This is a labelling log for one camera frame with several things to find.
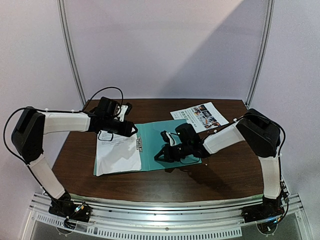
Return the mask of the metal folder clip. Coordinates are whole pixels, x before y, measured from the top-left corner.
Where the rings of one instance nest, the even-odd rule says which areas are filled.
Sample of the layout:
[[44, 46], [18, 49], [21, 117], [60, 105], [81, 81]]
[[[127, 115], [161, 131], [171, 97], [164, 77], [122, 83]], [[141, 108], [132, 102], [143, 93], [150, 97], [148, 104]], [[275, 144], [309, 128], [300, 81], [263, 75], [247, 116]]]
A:
[[136, 149], [140, 153], [143, 152], [143, 141], [142, 141], [142, 137], [140, 135], [138, 135], [137, 138], [136, 138]]

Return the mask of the teal plastic folder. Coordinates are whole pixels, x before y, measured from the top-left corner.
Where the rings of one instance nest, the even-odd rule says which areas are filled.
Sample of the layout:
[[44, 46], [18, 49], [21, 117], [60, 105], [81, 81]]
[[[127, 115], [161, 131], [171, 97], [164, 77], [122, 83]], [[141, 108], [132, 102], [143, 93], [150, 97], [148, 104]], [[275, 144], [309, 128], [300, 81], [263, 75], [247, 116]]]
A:
[[101, 131], [96, 140], [93, 175], [99, 177], [107, 174], [148, 172], [201, 164], [202, 160], [192, 155], [174, 162], [155, 160], [156, 154], [167, 144], [161, 132], [171, 133], [173, 143], [180, 144], [175, 128], [186, 122], [184, 119], [179, 119], [136, 124], [138, 132], [131, 137]]

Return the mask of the white text paper sheet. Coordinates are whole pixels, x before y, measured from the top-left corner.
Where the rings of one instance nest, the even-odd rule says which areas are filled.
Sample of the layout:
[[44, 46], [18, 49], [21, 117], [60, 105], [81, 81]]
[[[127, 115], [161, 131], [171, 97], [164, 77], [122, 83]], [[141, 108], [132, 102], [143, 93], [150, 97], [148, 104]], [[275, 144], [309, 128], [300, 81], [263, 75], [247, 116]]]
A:
[[100, 131], [96, 141], [96, 155], [93, 174], [136, 172], [142, 169], [140, 152], [137, 149], [137, 135], [120, 136]]

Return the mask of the colour printed brochure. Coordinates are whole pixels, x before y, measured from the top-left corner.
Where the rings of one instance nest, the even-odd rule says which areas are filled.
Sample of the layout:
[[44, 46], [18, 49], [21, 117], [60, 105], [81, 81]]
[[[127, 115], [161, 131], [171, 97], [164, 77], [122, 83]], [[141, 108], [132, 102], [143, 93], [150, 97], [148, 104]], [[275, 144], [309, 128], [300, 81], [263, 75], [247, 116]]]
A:
[[197, 133], [209, 131], [229, 123], [212, 102], [172, 111], [170, 114], [174, 120], [185, 119]]

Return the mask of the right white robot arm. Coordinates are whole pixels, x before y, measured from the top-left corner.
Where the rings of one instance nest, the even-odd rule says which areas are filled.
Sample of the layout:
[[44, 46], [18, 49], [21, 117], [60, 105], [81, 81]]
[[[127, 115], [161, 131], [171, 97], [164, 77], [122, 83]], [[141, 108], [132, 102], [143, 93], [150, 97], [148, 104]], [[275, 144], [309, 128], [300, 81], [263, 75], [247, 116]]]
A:
[[259, 159], [263, 179], [263, 196], [268, 199], [259, 206], [258, 213], [262, 218], [269, 218], [278, 210], [278, 203], [275, 199], [282, 191], [279, 159], [282, 134], [276, 122], [250, 108], [239, 119], [234, 119], [223, 129], [204, 138], [200, 138], [189, 123], [177, 126], [175, 134], [180, 140], [178, 144], [172, 142], [171, 133], [161, 132], [166, 143], [154, 156], [155, 161], [173, 163], [187, 156], [208, 158], [236, 143], [247, 142]]

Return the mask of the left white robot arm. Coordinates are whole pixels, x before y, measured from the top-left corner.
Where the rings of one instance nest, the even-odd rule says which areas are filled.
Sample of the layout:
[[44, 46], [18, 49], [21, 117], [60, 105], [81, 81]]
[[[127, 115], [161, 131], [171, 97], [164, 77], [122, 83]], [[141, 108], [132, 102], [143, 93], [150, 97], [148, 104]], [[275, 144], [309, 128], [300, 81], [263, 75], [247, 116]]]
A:
[[125, 119], [125, 115], [109, 114], [93, 109], [47, 110], [32, 106], [18, 109], [21, 113], [12, 130], [11, 142], [18, 156], [27, 165], [34, 178], [50, 198], [57, 200], [55, 209], [63, 216], [74, 213], [74, 205], [63, 198], [68, 192], [53, 172], [53, 163], [46, 154], [49, 140], [67, 140], [70, 133], [96, 133], [105, 131], [130, 138], [138, 132], [136, 125]]

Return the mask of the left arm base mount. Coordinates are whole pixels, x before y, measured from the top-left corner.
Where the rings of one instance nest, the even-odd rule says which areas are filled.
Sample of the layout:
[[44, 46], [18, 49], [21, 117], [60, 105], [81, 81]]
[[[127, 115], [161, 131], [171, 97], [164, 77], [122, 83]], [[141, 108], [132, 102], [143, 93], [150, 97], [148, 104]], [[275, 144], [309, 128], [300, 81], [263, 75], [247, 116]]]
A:
[[52, 201], [48, 212], [52, 215], [67, 218], [69, 220], [88, 223], [93, 208], [85, 202], [73, 202], [71, 200]]

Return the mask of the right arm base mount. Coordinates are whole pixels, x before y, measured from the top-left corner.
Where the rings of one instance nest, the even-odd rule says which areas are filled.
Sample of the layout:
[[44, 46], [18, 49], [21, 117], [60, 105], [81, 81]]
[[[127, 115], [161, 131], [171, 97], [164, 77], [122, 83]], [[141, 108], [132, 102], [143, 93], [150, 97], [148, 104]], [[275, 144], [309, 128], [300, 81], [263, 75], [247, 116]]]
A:
[[246, 223], [258, 222], [266, 220], [272, 224], [280, 223], [287, 215], [289, 203], [286, 204], [286, 209], [280, 199], [262, 198], [262, 203], [243, 207], [241, 216]]

